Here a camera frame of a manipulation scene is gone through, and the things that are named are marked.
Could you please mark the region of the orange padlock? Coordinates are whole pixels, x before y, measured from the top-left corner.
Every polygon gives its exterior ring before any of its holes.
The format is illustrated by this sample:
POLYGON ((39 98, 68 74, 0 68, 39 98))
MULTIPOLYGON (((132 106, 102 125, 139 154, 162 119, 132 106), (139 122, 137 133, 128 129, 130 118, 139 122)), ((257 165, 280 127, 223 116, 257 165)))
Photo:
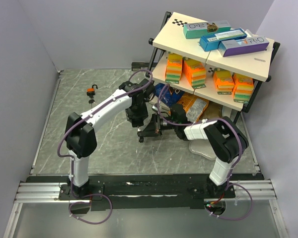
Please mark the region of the orange padlock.
POLYGON ((90 98, 93 98, 95 96, 95 90, 98 89, 98 86, 96 84, 93 84, 90 88, 86 90, 86 95, 90 98))

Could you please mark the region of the black-headed key bunch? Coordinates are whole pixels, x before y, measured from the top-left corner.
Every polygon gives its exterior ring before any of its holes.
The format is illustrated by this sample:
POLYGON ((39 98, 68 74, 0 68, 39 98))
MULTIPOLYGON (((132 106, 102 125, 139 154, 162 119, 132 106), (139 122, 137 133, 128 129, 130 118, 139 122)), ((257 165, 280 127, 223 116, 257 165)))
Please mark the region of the black-headed key bunch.
POLYGON ((95 100, 94 100, 94 99, 90 99, 90 100, 88 101, 88 103, 91 104, 91 105, 94 105, 94 104, 95 104, 95 100))

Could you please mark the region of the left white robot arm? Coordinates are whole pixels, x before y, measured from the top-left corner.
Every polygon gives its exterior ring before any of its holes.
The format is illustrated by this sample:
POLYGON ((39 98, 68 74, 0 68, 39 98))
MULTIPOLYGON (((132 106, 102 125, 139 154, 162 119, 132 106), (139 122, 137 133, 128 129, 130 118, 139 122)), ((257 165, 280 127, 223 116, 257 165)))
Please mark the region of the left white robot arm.
POLYGON ((139 84, 126 81, 98 106, 68 117, 65 142, 71 157, 69 185, 76 199, 83 199, 89 193, 88 163, 97 147, 96 133, 121 111, 126 112, 132 127, 143 126, 148 117, 146 102, 153 92, 154 85, 147 79, 139 84))

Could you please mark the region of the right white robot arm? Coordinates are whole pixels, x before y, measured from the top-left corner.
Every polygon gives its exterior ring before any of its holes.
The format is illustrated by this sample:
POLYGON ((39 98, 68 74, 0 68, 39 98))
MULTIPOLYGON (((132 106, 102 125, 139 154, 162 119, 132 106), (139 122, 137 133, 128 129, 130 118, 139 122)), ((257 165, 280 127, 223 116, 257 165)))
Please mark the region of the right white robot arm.
POLYGON ((167 117, 161 111, 151 115, 148 125, 137 132, 139 142, 142 143, 146 137, 160 136, 164 130, 174 130, 181 140, 207 140, 210 143, 216 159, 209 175, 212 182, 207 185, 207 192, 211 197, 219 197, 224 192, 224 184, 229 184, 235 165, 249 146, 247 137, 229 117, 191 123, 183 106, 174 104, 167 117))

